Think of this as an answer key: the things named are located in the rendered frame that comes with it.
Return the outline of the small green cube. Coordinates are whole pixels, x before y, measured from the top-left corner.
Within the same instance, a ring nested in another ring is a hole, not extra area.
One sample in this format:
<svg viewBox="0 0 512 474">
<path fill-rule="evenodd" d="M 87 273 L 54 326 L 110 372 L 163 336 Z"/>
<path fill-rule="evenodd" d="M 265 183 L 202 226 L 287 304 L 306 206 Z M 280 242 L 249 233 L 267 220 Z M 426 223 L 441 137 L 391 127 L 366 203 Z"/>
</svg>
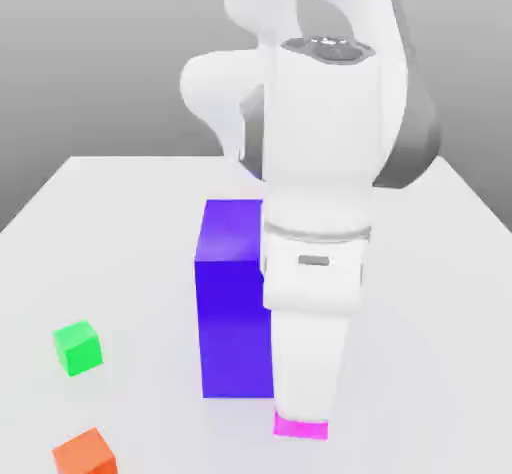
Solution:
<svg viewBox="0 0 512 474">
<path fill-rule="evenodd" d="M 58 360 L 70 377 L 103 363 L 99 336 L 88 321 L 55 330 L 53 343 Z"/>
</svg>

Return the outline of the small magenta cube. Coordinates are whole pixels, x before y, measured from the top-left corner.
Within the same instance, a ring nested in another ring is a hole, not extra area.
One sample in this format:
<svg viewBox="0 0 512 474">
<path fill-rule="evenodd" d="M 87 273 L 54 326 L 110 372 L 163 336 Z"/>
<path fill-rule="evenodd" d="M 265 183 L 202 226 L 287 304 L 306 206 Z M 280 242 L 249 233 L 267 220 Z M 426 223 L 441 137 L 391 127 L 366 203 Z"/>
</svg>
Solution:
<svg viewBox="0 0 512 474">
<path fill-rule="evenodd" d="M 326 441 L 328 439 L 328 423 L 288 420 L 275 411 L 273 433 L 278 437 Z"/>
</svg>

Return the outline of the large purple box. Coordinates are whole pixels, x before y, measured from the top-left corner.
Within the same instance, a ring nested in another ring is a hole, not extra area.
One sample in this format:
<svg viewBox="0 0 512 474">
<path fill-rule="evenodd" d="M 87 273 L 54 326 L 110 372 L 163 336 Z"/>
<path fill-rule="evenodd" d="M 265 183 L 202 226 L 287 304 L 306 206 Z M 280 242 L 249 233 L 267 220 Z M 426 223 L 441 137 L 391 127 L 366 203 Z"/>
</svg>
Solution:
<svg viewBox="0 0 512 474">
<path fill-rule="evenodd" d="M 205 204 L 194 258 L 205 398 L 273 396 L 260 218 L 259 199 L 209 199 Z"/>
</svg>

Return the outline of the small orange cube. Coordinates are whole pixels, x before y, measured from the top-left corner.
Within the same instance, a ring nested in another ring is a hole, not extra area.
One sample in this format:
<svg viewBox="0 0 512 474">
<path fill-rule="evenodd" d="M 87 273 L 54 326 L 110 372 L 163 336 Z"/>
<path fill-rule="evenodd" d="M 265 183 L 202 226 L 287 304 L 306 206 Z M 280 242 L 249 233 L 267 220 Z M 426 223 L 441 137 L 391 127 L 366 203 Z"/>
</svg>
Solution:
<svg viewBox="0 0 512 474">
<path fill-rule="evenodd" d="M 56 447 L 57 474 L 118 474 L 115 456 L 96 428 Z"/>
</svg>

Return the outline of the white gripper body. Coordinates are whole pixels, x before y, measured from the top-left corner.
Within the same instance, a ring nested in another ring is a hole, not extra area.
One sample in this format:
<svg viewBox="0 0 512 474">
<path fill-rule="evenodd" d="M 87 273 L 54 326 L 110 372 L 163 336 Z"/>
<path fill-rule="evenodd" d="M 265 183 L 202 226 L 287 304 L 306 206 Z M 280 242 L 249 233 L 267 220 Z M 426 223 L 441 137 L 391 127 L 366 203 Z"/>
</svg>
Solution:
<svg viewBox="0 0 512 474">
<path fill-rule="evenodd" d="M 345 317 L 271 312 L 274 400 L 280 417 L 329 419 L 346 335 Z"/>
</svg>

